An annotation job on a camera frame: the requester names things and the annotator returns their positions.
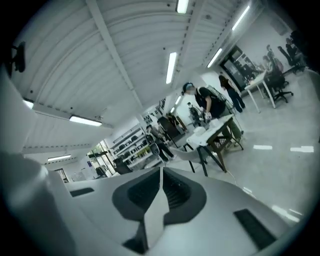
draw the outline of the shelf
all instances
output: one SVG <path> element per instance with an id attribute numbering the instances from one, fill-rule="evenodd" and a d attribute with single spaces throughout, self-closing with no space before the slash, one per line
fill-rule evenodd
<path id="1" fill-rule="evenodd" d="M 144 160 L 146 160 L 147 158 L 149 158 L 149 157 L 151 157 L 151 156 L 153 156 L 153 155 L 154 155 L 154 154 L 149 153 L 149 154 L 145 155 L 144 157 L 139 158 L 139 159 L 138 159 L 137 161 L 135 161 L 134 163 L 128 165 L 128 167 L 129 167 L 129 168 L 132 168 L 132 167 L 136 166 L 137 164 L 143 162 Z"/>
<path id="2" fill-rule="evenodd" d="M 136 134 L 138 131 L 141 130 L 140 127 L 137 128 L 132 128 L 134 129 L 132 132 L 130 132 L 128 135 L 126 135 L 125 137 L 123 137 L 123 139 L 121 139 L 120 141 L 118 141 L 116 144 L 114 144 L 110 149 L 114 149 L 116 147 L 118 147 L 119 145 L 121 145 L 121 143 L 125 142 L 127 139 L 129 139 L 132 135 Z"/>
<path id="3" fill-rule="evenodd" d="M 145 137 L 144 134 L 142 134 L 140 137 L 138 137 L 133 143 L 131 143 L 130 145 L 124 147 L 123 149 L 121 149 L 118 153 L 114 154 L 115 156 L 120 155 L 121 153 L 125 152 L 127 149 L 129 149 L 130 147 L 132 147 L 133 145 L 136 145 L 137 142 L 141 141 L 143 138 Z"/>
<path id="4" fill-rule="evenodd" d="M 138 149 L 136 152 L 130 154 L 130 156 L 128 156 L 127 158 L 123 159 L 122 161 L 125 162 L 125 161 L 129 160 L 133 155 L 138 154 L 140 151 L 144 150 L 144 149 L 147 148 L 147 147 L 149 147 L 148 144 L 145 145 L 145 146 L 143 146 L 142 148 Z"/>

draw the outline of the fluorescent light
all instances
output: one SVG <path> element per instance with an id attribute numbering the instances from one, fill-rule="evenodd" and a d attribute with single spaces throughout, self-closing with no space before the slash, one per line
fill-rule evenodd
<path id="1" fill-rule="evenodd" d="M 248 191 L 248 192 L 250 192 L 250 193 L 252 193 L 252 191 L 249 188 L 243 187 L 243 189 Z"/>
<path id="2" fill-rule="evenodd" d="M 175 101 L 175 104 L 176 104 L 176 105 L 179 103 L 180 99 L 181 99 L 181 96 L 179 96 L 179 97 L 176 99 L 176 101 Z"/>
<path id="3" fill-rule="evenodd" d="M 28 100 L 23 100 L 24 104 L 26 104 L 26 106 L 32 110 L 32 108 L 34 107 L 34 103 L 32 101 L 28 101 Z"/>
<path id="4" fill-rule="evenodd" d="M 272 208 L 272 210 L 275 211 L 276 213 L 278 213 L 278 214 L 280 214 L 280 215 L 288 218 L 289 220 L 291 220 L 291 221 L 293 221 L 293 222 L 297 222 L 297 223 L 298 223 L 298 222 L 300 221 L 299 218 L 297 218 L 297 217 L 289 214 L 285 209 L 282 209 L 282 208 L 280 208 L 279 206 L 273 205 L 271 208 Z"/>
<path id="5" fill-rule="evenodd" d="M 59 159 L 66 159 L 66 158 L 69 158 L 69 157 L 71 157 L 70 154 L 63 155 L 63 156 L 51 157 L 51 158 L 48 158 L 48 162 L 49 161 L 54 161 L 54 160 L 59 160 Z"/>
<path id="6" fill-rule="evenodd" d="M 239 19 L 236 21 L 236 23 L 233 25 L 232 31 L 234 31 L 234 30 L 236 29 L 236 27 L 238 26 L 238 24 L 240 23 L 240 21 L 243 19 L 243 17 L 244 17 L 244 16 L 246 15 L 246 13 L 248 12 L 249 8 L 250 8 L 250 5 L 248 5 L 248 6 L 245 8 L 245 10 L 244 10 L 244 12 L 241 14 L 240 18 L 239 18 Z"/>
<path id="7" fill-rule="evenodd" d="M 176 63 L 177 53 L 171 52 L 169 56 L 169 64 L 168 64 L 168 71 L 166 73 L 166 84 L 170 84 L 172 81 L 172 76 L 174 74 L 175 63 Z"/>
<path id="8" fill-rule="evenodd" d="M 81 123 L 81 124 L 85 124 L 85 125 L 90 125 L 90 126 L 100 126 L 102 125 L 101 122 L 97 122 L 97 121 L 92 121 L 86 118 L 82 118 L 82 117 L 78 117 L 78 116 L 71 116 L 69 119 L 71 122 L 76 122 L 76 123 Z"/>
<path id="9" fill-rule="evenodd" d="M 254 145 L 253 148 L 255 150 L 272 150 L 272 146 L 268 145 Z"/>
<path id="10" fill-rule="evenodd" d="M 301 146 L 301 147 L 291 147 L 291 152 L 303 152 L 303 153 L 313 153 L 314 147 L 313 146 Z"/>
<path id="11" fill-rule="evenodd" d="M 187 12 L 189 0 L 178 0 L 176 11 L 179 14 L 185 14 Z"/>
<path id="12" fill-rule="evenodd" d="M 214 61 L 216 60 L 216 58 L 219 56 L 219 54 L 222 52 L 222 48 L 220 48 L 216 54 L 213 56 L 212 60 L 209 62 L 208 64 L 208 68 L 210 68 L 212 66 L 212 64 L 214 63 Z"/>
<path id="13" fill-rule="evenodd" d="M 295 214 L 303 215 L 302 213 L 300 213 L 300 212 L 298 212 L 298 211 L 296 211 L 296 210 L 289 209 L 289 211 L 291 211 L 291 212 L 293 212 L 293 213 L 295 213 Z"/>

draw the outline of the desk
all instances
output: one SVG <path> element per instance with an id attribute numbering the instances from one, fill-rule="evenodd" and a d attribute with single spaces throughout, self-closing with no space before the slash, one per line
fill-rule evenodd
<path id="1" fill-rule="evenodd" d="M 233 114 L 223 116 L 218 119 L 219 125 L 215 127 L 210 127 L 203 134 L 199 136 L 196 134 L 193 134 L 186 139 L 187 143 L 193 143 L 198 146 L 197 152 L 199 154 L 205 176 L 208 176 L 208 174 L 207 174 L 207 169 L 206 169 L 205 162 L 201 154 L 200 148 L 203 148 L 225 173 L 227 172 L 227 169 L 223 161 L 221 151 L 225 148 L 228 142 L 230 142 L 231 139 L 234 139 L 240 145 L 241 149 L 244 150 L 242 145 L 233 136 L 231 129 L 229 131 L 230 136 L 218 136 L 224 129 L 227 129 L 228 126 L 230 128 L 230 123 L 233 121 L 233 116 L 234 116 Z M 207 148 L 208 145 L 211 146 L 211 148 L 213 149 L 213 152 L 217 154 L 220 162 L 212 155 L 210 150 Z"/>
<path id="2" fill-rule="evenodd" d="M 252 99 L 252 101 L 253 101 L 253 103 L 254 103 L 254 105 L 255 105 L 255 108 L 256 108 L 256 110 L 258 111 L 258 113 L 260 113 L 260 109 L 258 108 L 257 103 L 256 103 L 256 101 L 255 101 L 255 99 L 254 99 L 254 97 L 253 97 L 250 89 L 252 89 L 252 88 L 254 88 L 254 87 L 257 87 L 258 90 L 259 90 L 259 92 L 260 92 L 260 94 L 261 94 L 261 96 L 262 96 L 262 98 L 264 99 L 264 98 L 265 98 L 265 97 L 264 97 L 264 94 L 261 92 L 261 90 L 260 90 L 260 88 L 259 88 L 259 84 L 261 84 L 261 83 L 263 84 L 264 88 L 266 89 L 266 91 L 267 91 L 267 93 L 268 93 L 268 95 L 269 95 L 269 98 L 270 98 L 270 100 L 271 100 L 271 102 L 272 102 L 272 106 L 273 106 L 274 108 L 276 108 L 276 105 L 275 105 L 275 102 L 274 102 L 274 98 L 271 96 L 271 93 L 270 93 L 270 91 L 269 91 L 269 88 L 267 87 L 267 84 L 266 84 L 266 82 L 265 82 L 265 75 L 266 75 L 266 73 L 267 73 L 267 72 L 264 71 L 263 73 L 259 74 L 254 80 L 252 80 L 252 81 L 249 83 L 248 86 L 246 86 L 246 87 L 244 88 L 244 89 L 248 92 L 248 94 L 250 95 L 250 97 L 251 97 L 251 99 Z"/>

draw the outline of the hair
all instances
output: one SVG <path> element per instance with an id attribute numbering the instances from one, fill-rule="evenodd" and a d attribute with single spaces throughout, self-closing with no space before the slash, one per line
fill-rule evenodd
<path id="1" fill-rule="evenodd" d="M 262 57 L 262 59 L 265 60 L 265 61 L 267 61 L 267 62 L 270 61 L 270 59 L 269 59 L 269 57 L 268 57 L 267 55 L 264 55 L 264 56 Z"/>
<path id="2" fill-rule="evenodd" d="M 183 87 L 182 87 L 182 91 L 183 91 L 184 93 L 187 91 L 187 86 L 188 86 L 188 85 L 194 86 L 194 84 L 193 84 L 192 82 L 186 82 L 186 83 L 183 85 Z"/>

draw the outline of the white floor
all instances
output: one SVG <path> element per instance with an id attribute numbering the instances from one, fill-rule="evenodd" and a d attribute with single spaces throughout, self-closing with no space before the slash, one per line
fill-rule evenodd
<path id="1" fill-rule="evenodd" d="M 286 80 L 290 84 L 284 91 L 292 91 L 294 96 L 287 96 L 288 103 L 278 100 L 276 109 L 258 91 L 253 97 L 261 113 L 249 96 L 243 99 L 246 109 L 237 113 L 236 118 L 244 130 L 244 150 L 227 152 L 223 159 L 240 188 L 249 189 L 270 208 L 280 208 L 294 216 L 296 221 L 284 216 L 294 225 L 296 218 L 311 212 L 319 198 L 320 102 L 307 72 L 287 76 Z M 254 149 L 254 145 L 272 146 L 272 149 Z M 301 146 L 313 152 L 291 151 Z M 207 160 L 209 177 L 235 184 L 229 173 L 222 172 L 211 158 Z M 180 159 L 167 166 L 192 171 L 189 163 Z M 204 175 L 200 164 L 195 163 L 194 168 L 197 175 Z"/>

